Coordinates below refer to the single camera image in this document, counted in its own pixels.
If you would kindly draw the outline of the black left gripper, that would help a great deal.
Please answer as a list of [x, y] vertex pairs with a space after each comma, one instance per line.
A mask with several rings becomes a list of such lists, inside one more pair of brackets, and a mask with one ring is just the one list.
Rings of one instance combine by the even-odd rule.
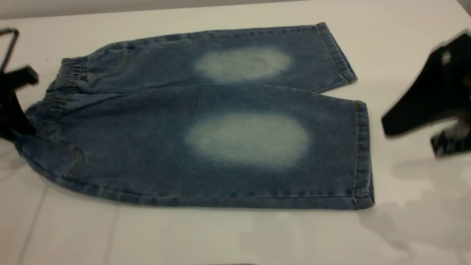
[[15, 91], [26, 85], [36, 85], [38, 82], [39, 76], [31, 66], [1, 72], [0, 137], [2, 139], [14, 141], [16, 134], [36, 134], [36, 130], [19, 105]]

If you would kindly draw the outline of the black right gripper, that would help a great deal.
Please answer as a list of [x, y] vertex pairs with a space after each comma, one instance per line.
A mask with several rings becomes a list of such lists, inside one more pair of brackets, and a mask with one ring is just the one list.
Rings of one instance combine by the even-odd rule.
[[[471, 39], [463, 33], [437, 50], [407, 92], [382, 116], [387, 137], [399, 137], [444, 119], [470, 118]], [[471, 121], [459, 120], [431, 137], [438, 158], [470, 153]]]

